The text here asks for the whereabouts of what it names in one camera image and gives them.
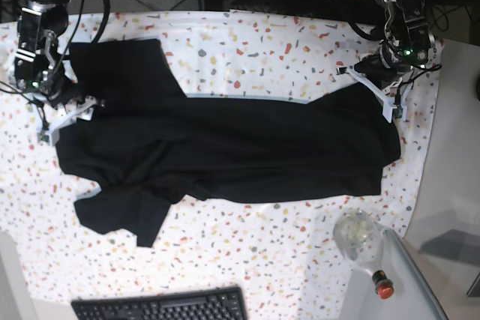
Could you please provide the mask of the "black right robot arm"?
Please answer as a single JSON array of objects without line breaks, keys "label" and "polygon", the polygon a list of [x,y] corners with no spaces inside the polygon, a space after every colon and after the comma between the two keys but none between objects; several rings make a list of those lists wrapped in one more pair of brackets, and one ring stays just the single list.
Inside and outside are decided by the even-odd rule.
[{"label": "black right robot arm", "polygon": [[[68,28],[67,5],[71,0],[25,0],[17,23],[18,47],[13,79],[1,91],[27,97],[37,106],[54,109],[69,103],[83,105],[91,98],[82,85],[65,74],[69,49],[60,50],[59,38]],[[92,43],[97,43],[108,22],[110,0],[103,1],[103,16]]]}]

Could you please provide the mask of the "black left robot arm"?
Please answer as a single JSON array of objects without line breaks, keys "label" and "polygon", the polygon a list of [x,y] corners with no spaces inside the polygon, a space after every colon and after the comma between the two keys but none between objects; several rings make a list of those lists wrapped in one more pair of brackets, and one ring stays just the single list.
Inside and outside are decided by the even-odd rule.
[{"label": "black left robot arm", "polygon": [[378,50],[353,66],[381,89],[412,70],[420,74],[436,72],[441,66],[429,65],[435,39],[426,19],[425,0],[372,0],[383,9],[385,19],[367,33],[347,8],[347,0],[336,0],[351,29],[361,38],[379,43]]}]

